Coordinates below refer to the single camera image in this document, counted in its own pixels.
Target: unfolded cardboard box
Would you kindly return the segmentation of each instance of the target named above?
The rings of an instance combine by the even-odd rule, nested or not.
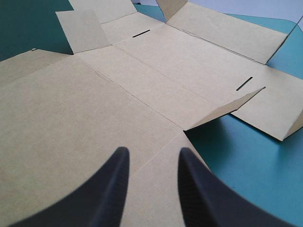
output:
[[[75,55],[0,62],[0,225],[66,196],[126,146],[121,225],[184,226],[178,152],[198,153],[183,130],[230,112],[279,140],[303,126],[302,80],[261,64],[284,34],[184,0],[158,1],[167,24],[131,1],[71,4],[57,15]]]

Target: cardboard edge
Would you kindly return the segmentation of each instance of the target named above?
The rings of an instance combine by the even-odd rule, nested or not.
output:
[[[199,125],[205,124],[207,122],[210,122],[214,119],[217,119],[219,117],[222,117],[226,114],[229,114],[233,111],[238,110],[239,108],[241,108],[241,106],[243,106],[244,104],[246,104],[249,100],[251,100],[256,94],[258,94],[261,90],[265,89],[265,87],[259,88],[256,91],[250,92],[244,96],[242,96],[241,98],[238,98],[236,100],[233,100],[232,102],[225,104],[223,106],[218,107],[217,109],[211,111],[208,115],[206,115],[205,117],[203,117],[200,121],[198,121],[197,123],[195,123],[193,126],[191,126],[188,130],[195,128]]]

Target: slot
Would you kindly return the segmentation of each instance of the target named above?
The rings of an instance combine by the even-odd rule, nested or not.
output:
[[[252,79],[252,77],[248,78],[243,84],[241,84],[240,87],[237,88],[236,91],[239,91],[244,85],[246,85],[250,80]]]
[[[149,31],[150,31],[150,30],[147,30],[147,31],[145,31],[145,32],[141,32],[140,34],[134,35],[133,38],[135,38],[135,37],[137,37],[137,36],[140,36],[140,35],[142,35],[142,34],[144,34],[144,33],[147,33],[147,32],[149,32]]]

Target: blue surface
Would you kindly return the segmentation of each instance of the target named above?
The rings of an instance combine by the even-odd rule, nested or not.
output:
[[[246,20],[248,22],[261,25],[263,27],[268,27],[273,30],[283,32],[288,34],[291,30],[295,27],[296,23],[289,21],[289,20],[281,20],[281,19],[273,19],[273,18],[265,18],[265,17],[252,17],[252,16],[244,16],[244,15],[235,15],[235,14],[228,14],[229,16]]]
[[[145,15],[148,15],[154,19],[157,19],[159,21],[165,22],[165,17],[158,6],[144,6],[144,5],[138,5],[134,4],[135,8],[138,10],[138,12],[143,13]]]
[[[68,0],[0,0],[0,61],[33,48],[72,54],[56,11]]]
[[[303,32],[296,26],[268,66],[303,79]]]
[[[141,12],[146,14],[149,6],[144,7]],[[280,19],[233,16],[282,32],[294,25]],[[268,64],[303,78],[303,33],[298,26]],[[303,129],[280,142],[226,115],[187,131],[187,136],[229,187],[267,212],[303,226]]]

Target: black object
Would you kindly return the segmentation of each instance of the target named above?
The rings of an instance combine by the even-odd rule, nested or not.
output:
[[[128,149],[118,148],[82,186],[13,227],[118,227],[124,209],[128,177]]]
[[[187,227],[292,227],[228,188],[189,148],[179,155],[178,191]]]

